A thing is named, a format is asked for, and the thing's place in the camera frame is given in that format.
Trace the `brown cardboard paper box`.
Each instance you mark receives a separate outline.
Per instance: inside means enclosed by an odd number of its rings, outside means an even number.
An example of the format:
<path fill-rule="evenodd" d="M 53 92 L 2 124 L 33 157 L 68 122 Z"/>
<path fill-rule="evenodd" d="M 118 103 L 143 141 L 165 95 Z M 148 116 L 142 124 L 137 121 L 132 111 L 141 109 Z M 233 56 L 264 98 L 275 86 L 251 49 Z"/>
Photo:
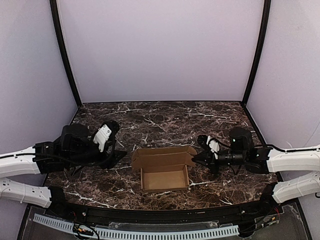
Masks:
<path fill-rule="evenodd" d="M 188 167 L 197 151 L 188 145 L 137 149 L 131 158 L 133 171 L 140 172 L 141 190 L 145 193 L 186 190 Z"/>

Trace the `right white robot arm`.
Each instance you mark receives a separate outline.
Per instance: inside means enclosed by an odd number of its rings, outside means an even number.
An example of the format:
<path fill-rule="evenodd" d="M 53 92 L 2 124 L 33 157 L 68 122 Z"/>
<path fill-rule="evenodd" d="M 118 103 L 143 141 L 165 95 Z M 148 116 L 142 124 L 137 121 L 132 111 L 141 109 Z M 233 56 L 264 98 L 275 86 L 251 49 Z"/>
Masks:
<path fill-rule="evenodd" d="M 307 171 L 306 175 L 288 181 L 268 184 L 260 201 L 276 206 L 288 200 L 320 192 L 320 147 L 281 149 L 272 144 L 255 145 L 252 133 L 242 127 L 229 131 L 229 145 L 214 137 L 199 135 L 198 144 L 203 151 L 192 158 L 194 163 L 210 170 L 214 175 L 221 166 L 240 166 L 254 174 L 283 171 Z"/>

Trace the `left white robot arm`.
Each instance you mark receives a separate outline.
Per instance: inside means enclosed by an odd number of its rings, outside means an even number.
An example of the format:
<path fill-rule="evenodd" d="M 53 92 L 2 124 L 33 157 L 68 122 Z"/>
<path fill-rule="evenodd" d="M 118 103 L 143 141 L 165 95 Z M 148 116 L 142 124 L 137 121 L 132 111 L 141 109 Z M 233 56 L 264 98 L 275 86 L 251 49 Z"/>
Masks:
<path fill-rule="evenodd" d="M 65 125 L 55 141 L 36 143 L 26 149 L 0 156 L 1 198 L 40 206 L 45 209 L 63 206 L 66 202 L 60 187 L 40 187 L 12 181 L 20 175 L 43 175 L 84 167 L 113 168 L 127 155 L 116 149 L 116 134 L 120 126 L 115 121 L 104 122 L 90 136 L 89 129 L 74 123 Z"/>

